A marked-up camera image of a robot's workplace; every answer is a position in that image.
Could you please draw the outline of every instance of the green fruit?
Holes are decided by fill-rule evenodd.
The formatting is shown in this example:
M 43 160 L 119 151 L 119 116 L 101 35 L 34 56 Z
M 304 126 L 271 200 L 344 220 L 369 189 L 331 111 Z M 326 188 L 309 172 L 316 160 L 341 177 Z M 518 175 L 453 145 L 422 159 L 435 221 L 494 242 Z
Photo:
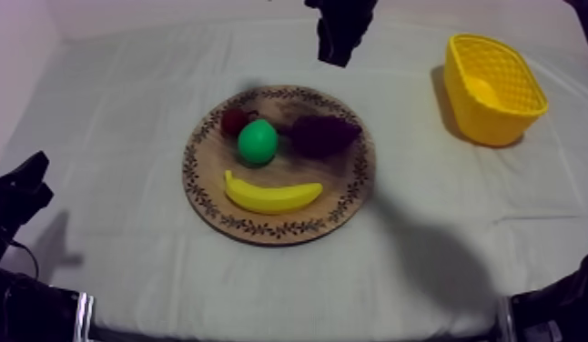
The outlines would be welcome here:
M 238 135 L 238 152 L 251 164 L 266 164 L 277 151 L 277 132 L 267 120 L 256 120 Z

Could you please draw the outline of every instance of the red fruit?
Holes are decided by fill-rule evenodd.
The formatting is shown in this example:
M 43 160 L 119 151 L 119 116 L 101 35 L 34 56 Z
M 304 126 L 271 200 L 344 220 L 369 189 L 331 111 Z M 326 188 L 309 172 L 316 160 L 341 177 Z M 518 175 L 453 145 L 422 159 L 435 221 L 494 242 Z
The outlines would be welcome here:
M 222 132 L 237 137 L 249 123 L 249 115 L 240 108 L 231 108 L 222 115 Z

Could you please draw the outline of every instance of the table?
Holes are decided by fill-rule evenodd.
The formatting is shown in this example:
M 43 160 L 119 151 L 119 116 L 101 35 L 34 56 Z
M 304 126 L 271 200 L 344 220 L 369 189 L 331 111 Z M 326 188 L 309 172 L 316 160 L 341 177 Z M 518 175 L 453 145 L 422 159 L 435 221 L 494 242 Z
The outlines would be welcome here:
M 455 31 L 372 24 L 347 69 L 318 62 L 314 20 L 206 22 L 67 45 L 0 162 L 38 149 L 56 193 L 18 240 L 45 282 L 96 296 L 96 323 L 151 337 L 409 339 L 482 332 L 499 296 L 544 287 L 588 253 L 588 60 L 520 49 L 550 103 L 509 148 L 463 141 L 441 82 Z M 290 248 L 240 244 L 188 204 L 181 161 L 213 106 L 310 86 L 362 117 L 374 197 Z M 11 251 L 3 266 L 28 271 Z

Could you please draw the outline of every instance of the yellow banana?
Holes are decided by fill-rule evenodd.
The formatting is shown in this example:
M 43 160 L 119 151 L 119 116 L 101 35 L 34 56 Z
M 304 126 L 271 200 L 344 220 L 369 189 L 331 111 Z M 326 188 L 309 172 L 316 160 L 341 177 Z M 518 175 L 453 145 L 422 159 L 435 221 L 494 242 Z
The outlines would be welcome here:
M 260 214 L 277 215 L 300 210 L 321 194 L 320 183 L 264 188 L 236 179 L 226 171 L 226 195 L 239 206 Z

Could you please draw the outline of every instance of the dark purple fruit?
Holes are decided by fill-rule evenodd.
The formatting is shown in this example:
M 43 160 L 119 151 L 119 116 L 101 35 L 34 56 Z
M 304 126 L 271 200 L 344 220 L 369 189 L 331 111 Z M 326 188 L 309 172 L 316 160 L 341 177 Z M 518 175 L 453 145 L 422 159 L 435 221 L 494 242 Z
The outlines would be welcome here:
M 301 116 L 288 130 L 294 149 L 309 158 L 337 154 L 361 133 L 359 126 L 336 116 Z

